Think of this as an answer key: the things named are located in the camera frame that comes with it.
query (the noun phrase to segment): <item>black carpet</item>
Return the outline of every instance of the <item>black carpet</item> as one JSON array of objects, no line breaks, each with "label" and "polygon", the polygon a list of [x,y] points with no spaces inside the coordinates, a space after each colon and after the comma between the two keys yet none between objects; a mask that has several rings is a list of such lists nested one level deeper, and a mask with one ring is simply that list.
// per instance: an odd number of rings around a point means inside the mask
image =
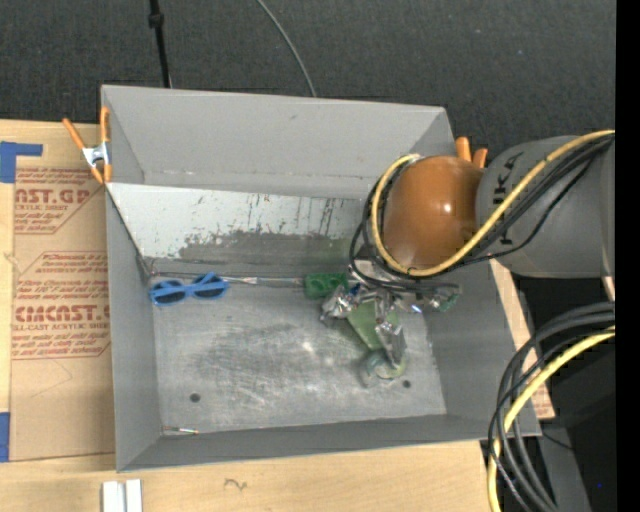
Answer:
[{"label": "black carpet", "polygon": [[[322,97],[443,105],[492,154],[615,124],[613,0],[266,0]],[[160,2],[176,88],[308,95],[255,0]],[[95,121],[100,84],[161,86],[148,2],[0,0],[0,117]]]}]

